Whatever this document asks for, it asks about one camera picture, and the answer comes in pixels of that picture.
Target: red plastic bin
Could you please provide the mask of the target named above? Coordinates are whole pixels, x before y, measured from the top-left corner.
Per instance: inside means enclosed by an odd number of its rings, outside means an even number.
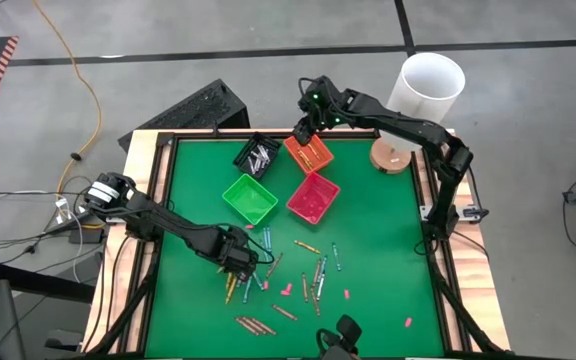
[[[306,175],[323,169],[335,158],[317,135],[313,135],[312,140],[306,146],[301,146],[294,136],[284,140],[284,145]],[[312,166],[308,166],[308,163],[299,155],[300,151],[310,161]]]
[[[312,173],[299,185],[286,206],[309,223],[316,225],[341,188],[325,177]]]

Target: wooden table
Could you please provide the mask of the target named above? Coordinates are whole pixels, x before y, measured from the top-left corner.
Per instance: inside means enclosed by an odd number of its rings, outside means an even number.
[[[249,129],[231,129],[220,130],[222,132],[248,132]],[[286,131],[286,129],[259,129],[260,132],[273,132],[273,131]],[[351,131],[366,131],[366,130],[333,130],[336,132],[351,132]],[[143,192],[148,190],[151,182],[151,173],[153,172],[155,149],[159,133],[210,133],[212,130],[193,129],[193,130],[137,130],[133,133],[132,142],[128,151],[126,165],[124,167],[124,174],[135,180],[137,189]],[[166,169],[170,157],[170,146],[162,148],[161,162],[158,165],[159,173],[156,176],[156,184],[154,184],[154,200],[161,201],[163,197],[163,188],[165,184]],[[423,166],[423,156],[421,153],[416,154],[417,164],[419,169],[419,176],[421,180],[421,188],[426,205],[432,204],[432,197],[430,192],[430,182],[426,170]],[[465,206],[473,204],[471,196],[471,188],[466,178],[459,186],[457,197],[455,199],[457,206]],[[478,225],[459,223],[456,231],[470,237],[477,243],[483,244],[481,230]],[[133,264],[136,258],[137,242],[135,240],[128,240],[124,246],[121,254],[117,254],[120,244],[125,238],[125,228],[123,225],[113,226],[109,232],[107,241],[107,251],[105,252],[105,261],[109,266],[105,267],[105,271],[101,276],[104,276],[104,286],[102,293],[101,287],[97,287],[95,292],[92,309],[90,311],[88,325],[84,337],[84,344],[91,337],[95,322],[99,311],[101,311],[101,319],[98,324],[97,331],[92,336],[92,341],[89,348],[94,347],[99,340],[103,337],[109,324],[107,323],[108,312],[110,311],[110,322],[114,322],[117,316],[121,313],[126,304],[126,297],[128,294],[129,283],[132,275]],[[467,240],[463,239],[457,234],[453,234],[450,239],[450,247],[452,249],[452,257],[454,259],[454,267],[456,269],[457,280],[461,292],[461,297],[464,306],[468,309],[472,317],[479,324],[483,331],[487,333],[490,339],[497,345],[504,349],[509,349],[508,338],[504,327],[501,310],[497,301],[497,293],[493,283],[490,266],[485,255],[475,248]],[[145,271],[149,265],[150,254],[152,252],[152,244],[148,244],[145,249],[145,254],[142,262],[142,269],[140,276],[145,275]],[[112,264],[117,260],[117,271],[114,279],[114,295],[112,304],[109,304],[111,289],[108,284],[112,282]],[[436,254],[437,259],[443,258],[444,254],[439,250]],[[100,307],[100,299],[103,296],[103,306]],[[444,299],[444,307],[446,309],[446,316],[448,328],[450,333],[450,341],[454,350],[461,349],[461,342],[459,332],[457,330],[457,321],[455,314],[450,305]],[[137,339],[142,319],[143,302],[135,311],[128,342],[126,346],[127,351],[135,351],[137,349]]]

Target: white cylindrical container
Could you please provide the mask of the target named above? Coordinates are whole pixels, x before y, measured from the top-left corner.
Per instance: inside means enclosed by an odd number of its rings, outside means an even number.
[[[401,67],[386,107],[439,123],[465,85],[464,72],[451,59],[435,53],[416,54]],[[397,152],[415,151],[421,147],[385,131],[381,132],[381,137]]]

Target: gray floor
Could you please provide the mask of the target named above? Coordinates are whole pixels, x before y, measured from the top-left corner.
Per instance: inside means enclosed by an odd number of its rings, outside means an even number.
[[[42,3],[77,56],[403,43],[386,0]],[[406,9],[418,44],[576,39],[573,0],[415,0]],[[0,35],[20,36],[18,59],[65,56],[28,0],[0,6]],[[467,77],[445,125],[475,154],[491,210],[484,237],[511,345],[521,354],[576,359],[576,250],[561,223],[561,192],[576,179],[576,48],[445,55]],[[404,60],[372,54],[83,65],[104,127],[73,174],[120,171],[119,136],[216,78],[248,105],[253,126],[290,127],[299,116],[297,77],[327,74],[385,100]],[[69,66],[8,69],[0,88],[0,190],[54,189],[68,153],[94,129],[93,106]],[[1,201],[0,239],[39,231],[53,201]],[[569,217],[576,238],[576,208]],[[0,261],[18,252],[2,250]],[[46,241],[13,264],[38,269],[76,252],[64,239]]]

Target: pink object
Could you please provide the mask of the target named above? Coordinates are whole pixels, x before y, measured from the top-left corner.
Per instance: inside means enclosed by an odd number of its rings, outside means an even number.
[[[330,180],[311,173],[299,185],[286,206],[313,225],[317,225],[341,188]]]

